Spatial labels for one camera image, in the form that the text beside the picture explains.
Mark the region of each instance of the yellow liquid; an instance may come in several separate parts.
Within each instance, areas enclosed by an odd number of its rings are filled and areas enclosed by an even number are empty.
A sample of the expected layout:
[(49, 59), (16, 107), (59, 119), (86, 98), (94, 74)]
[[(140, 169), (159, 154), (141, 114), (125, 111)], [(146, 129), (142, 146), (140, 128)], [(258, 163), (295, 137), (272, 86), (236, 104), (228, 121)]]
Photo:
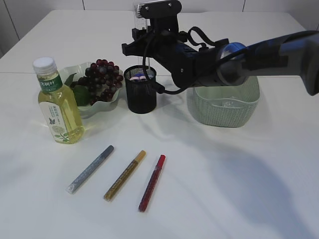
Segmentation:
[[(39, 80), (52, 80), (58, 76), (58, 72), (55, 72), (48, 76), (37, 76)], [(38, 95), (38, 102), (51, 102), (60, 107), (62, 117), (65, 123), (65, 127), (69, 133), (69, 141), (67, 142), (60, 142), (58, 143), (65, 143), (65, 144), (73, 144), (79, 141), (84, 133), (84, 127), (82, 124), (81, 116), (78, 111), (76, 101), (73, 95), (72, 90), (63, 85), (57, 91), (44, 93), (40, 91)]]

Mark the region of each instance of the bottle label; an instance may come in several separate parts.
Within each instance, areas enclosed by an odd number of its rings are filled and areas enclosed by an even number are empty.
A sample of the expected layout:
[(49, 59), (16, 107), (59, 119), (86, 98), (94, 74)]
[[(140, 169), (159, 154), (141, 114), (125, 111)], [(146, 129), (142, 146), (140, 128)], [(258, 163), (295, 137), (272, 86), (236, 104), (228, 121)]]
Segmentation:
[(58, 142), (69, 142), (69, 133), (65, 127), (60, 107), (51, 102), (41, 102), (39, 105), (53, 138)]
[(43, 92), (52, 92), (52, 91), (57, 91), (62, 87), (62, 81), (60, 75), (55, 77), (52, 80), (39, 80), (41, 89)]

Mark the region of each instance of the white wall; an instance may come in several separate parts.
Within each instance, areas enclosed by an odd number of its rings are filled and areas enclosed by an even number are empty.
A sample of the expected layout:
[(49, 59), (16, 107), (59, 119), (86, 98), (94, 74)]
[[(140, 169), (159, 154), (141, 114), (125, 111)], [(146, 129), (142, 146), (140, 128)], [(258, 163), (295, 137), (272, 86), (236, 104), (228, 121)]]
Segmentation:
[[(150, 0), (84, 0), (86, 10), (133, 10), (136, 2)], [(179, 0), (183, 12), (242, 11), (245, 0)]]
[(83, 10), (82, 0), (5, 0), (20, 38), (55, 9)]
[(19, 41), (5, 7), (4, 1), (0, 0), (0, 58)]
[[(132, 10), (133, 3), (147, 0), (0, 0), (0, 41), (5, 48), (17, 38), (10, 17), (3, 7), (6, 2), (16, 31), (24, 37), (41, 19), (54, 9)], [(183, 12), (203, 11), (284, 11), (289, 12), (306, 29), (319, 26), (319, 0), (180, 0)]]
[(244, 11), (284, 11), (308, 30), (319, 25), (319, 0), (246, 0)]

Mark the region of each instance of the pen holder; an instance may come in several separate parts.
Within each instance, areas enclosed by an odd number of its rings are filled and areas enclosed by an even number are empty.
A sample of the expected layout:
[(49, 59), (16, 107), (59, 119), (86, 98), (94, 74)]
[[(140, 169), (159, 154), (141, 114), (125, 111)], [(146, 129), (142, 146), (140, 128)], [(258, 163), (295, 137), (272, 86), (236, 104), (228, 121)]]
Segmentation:
[[(152, 87), (151, 82), (145, 80), (138, 82), (130, 80), (136, 74), (142, 74), (142, 66), (132, 66), (124, 72), (126, 83), (126, 94), (128, 98), (128, 107), (130, 111), (137, 114), (146, 114), (156, 107), (156, 91)], [(147, 69), (148, 75), (152, 75), (152, 80), (156, 80), (156, 71), (150, 67)]]

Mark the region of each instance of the black cable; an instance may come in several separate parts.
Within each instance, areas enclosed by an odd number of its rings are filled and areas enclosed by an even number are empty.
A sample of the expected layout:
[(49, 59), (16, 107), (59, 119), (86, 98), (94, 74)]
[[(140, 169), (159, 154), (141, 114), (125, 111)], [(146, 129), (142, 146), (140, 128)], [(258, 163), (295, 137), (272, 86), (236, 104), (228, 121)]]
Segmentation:
[[(146, 55), (147, 55), (147, 52), (148, 52), (148, 49), (149, 49), (149, 46), (150, 44), (153, 42), (155, 38), (155, 35), (153, 35), (150, 40), (148, 41), (148, 43), (146, 44), (146, 47), (145, 47), (145, 50), (144, 50), (144, 54), (143, 54), (143, 60), (142, 60), (142, 69), (143, 69), (143, 73), (145, 75), (145, 78), (152, 83), (153, 86), (155, 86), (156, 88), (158, 88), (158, 86), (160, 85), (159, 83), (157, 83), (156, 81), (152, 81), (150, 78), (149, 78), (149, 75), (147, 74), (147, 70), (146, 70)], [(189, 87), (191, 87), (199, 77), (201, 77), (202, 75), (206, 74), (207, 72), (213, 70), (213, 69), (216, 69), (218, 66), (226, 63), (227, 61), (231, 60), (232, 58), (236, 57), (236, 56), (239, 56), (241, 54), (244, 54), (245, 52), (247, 52), (248, 49), (247, 48), (243, 48), (243, 49), (240, 49), (239, 51), (236, 51), (234, 53), (231, 53), (227, 56), (225, 56), (224, 58), (218, 60), (217, 62), (214, 62), (213, 64), (209, 65), (207, 68), (205, 68), (205, 70), (201, 71), (197, 76), (195, 76), (192, 80), (191, 83), (189, 83), (187, 86), (183, 87), (183, 88), (180, 88), (179, 90), (176, 90), (176, 91), (167, 91), (165, 90), (165, 87), (163, 87), (163, 91), (162, 92), (158, 92), (160, 94), (162, 93), (166, 93), (168, 95), (177, 95), (179, 93), (182, 93), (183, 91), (187, 90)]]

